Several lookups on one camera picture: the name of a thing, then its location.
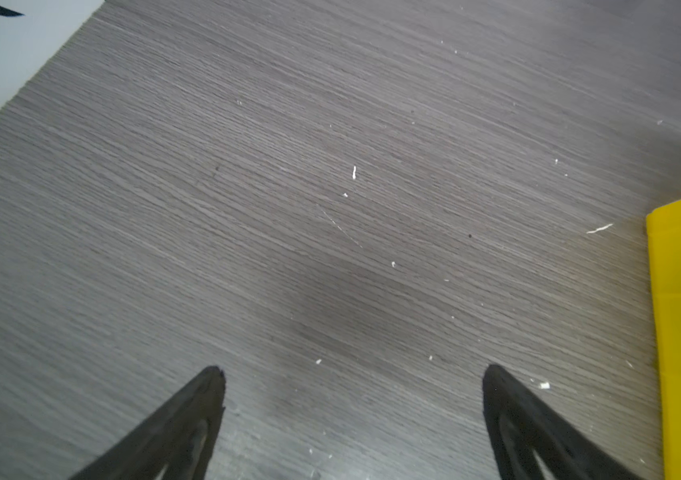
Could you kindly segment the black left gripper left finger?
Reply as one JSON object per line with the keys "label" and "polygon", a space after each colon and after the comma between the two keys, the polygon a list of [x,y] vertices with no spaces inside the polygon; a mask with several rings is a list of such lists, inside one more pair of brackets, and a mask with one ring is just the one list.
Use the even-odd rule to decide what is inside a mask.
{"label": "black left gripper left finger", "polygon": [[204,479],[224,418],[226,376],[208,366],[74,479]]}

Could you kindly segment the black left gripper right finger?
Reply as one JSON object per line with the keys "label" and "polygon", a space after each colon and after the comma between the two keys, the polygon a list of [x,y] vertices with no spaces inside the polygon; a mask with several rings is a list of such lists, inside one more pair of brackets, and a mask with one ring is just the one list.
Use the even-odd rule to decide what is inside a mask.
{"label": "black left gripper right finger", "polygon": [[498,364],[482,378],[483,414],[502,479],[636,479]]}

